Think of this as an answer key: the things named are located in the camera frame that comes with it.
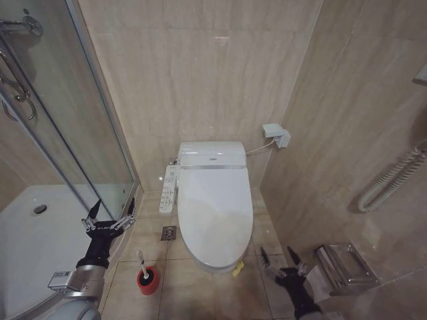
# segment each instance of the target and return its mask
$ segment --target toilet paper holder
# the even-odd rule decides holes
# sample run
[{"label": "toilet paper holder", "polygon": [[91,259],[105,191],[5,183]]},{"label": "toilet paper holder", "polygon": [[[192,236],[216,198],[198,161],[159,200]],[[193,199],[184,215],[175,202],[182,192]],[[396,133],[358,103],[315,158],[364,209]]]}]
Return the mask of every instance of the toilet paper holder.
[{"label": "toilet paper holder", "polygon": [[321,245],[314,253],[330,284],[330,296],[358,295],[380,284],[351,243]]}]

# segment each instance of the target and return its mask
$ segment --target toilet brush handle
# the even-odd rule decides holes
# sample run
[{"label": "toilet brush handle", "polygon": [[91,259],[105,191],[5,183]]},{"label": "toilet brush handle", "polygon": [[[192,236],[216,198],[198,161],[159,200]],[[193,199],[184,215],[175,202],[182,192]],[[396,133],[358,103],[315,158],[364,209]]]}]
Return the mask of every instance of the toilet brush handle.
[{"label": "toilet brush handle", "polygon": [[145,265],[144,265],[144,256],[142,255],[142,251],[138,250],[137,254],[138,254],[139,260],[141,261],[141,270],[142,270],[142,273],[144,274],[144,279],[147,279],[148,278],[148,272],[147,272],[147,269],[145,268]]}]

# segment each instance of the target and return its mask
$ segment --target shower door handle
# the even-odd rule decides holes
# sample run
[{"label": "shower door handle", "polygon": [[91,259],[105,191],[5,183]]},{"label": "shower door handle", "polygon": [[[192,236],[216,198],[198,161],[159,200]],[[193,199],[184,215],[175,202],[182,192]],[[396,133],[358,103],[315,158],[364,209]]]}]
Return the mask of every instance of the shower door handle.
[{"label": "shower door handle", "polygon": [[[9,69],[9,72],[15,78],[14,80],[10,80],[4,74],[4,72],[0,71],[0,82],[2,84],[6,84],[6,85],[10,86],[10,88],[12,88],[16,92],[18,92],[18,94],[16,96],[14,96],[16,101],[22,102],[22,103],[27,102],[29,104],[29,106],[31,107],[31,114],[30,114],[30,116],[28,116],[27,121],[30,121],[37,114],[37,110],[36,110],[33,102],[31,101],[30,92],[25,88],[24,84],[22,83],[22,81],[20,80],[20,78],[18,76],[18,71],[16,71],[15,66],[12,64],[11,60],[9,60],[8,56],[6,55],[6,53],[4,52],[4,50],[2,48],[0,48],[0,57],[2,58],[4,64]],[[3,105],[3,110],[6,113],[6,116],[8,118],[14,120],[14,121],[18,121],[14,116],[12,116],[12,114],[10,114],[5,102],[2,101],[1,103]]]}]

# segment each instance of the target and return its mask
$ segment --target toilet lid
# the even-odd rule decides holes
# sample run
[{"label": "toilet lid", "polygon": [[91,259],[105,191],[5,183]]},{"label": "toilet lid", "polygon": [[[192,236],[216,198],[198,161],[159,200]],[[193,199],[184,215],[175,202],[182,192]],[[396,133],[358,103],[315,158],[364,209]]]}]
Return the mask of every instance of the toilet lid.
[{"label": "toilet lid", "polygon": [[216,268],[235,263],[252,234],[248,170],[181,169],[178,219],[196,259]]}]

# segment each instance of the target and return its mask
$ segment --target power plug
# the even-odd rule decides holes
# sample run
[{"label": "power plug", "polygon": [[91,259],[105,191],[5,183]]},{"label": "power plug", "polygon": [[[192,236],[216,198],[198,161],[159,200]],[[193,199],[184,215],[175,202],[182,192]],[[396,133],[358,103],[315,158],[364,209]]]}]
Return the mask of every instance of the power plug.
[{"label": "power plug", "polygon": [[274,138],[274,141],[279,148],[287,147],[291,139],[291,135],[288,130],[283,129],[283,127],[278,123],[262,125],[262,133],[266,138]]}]

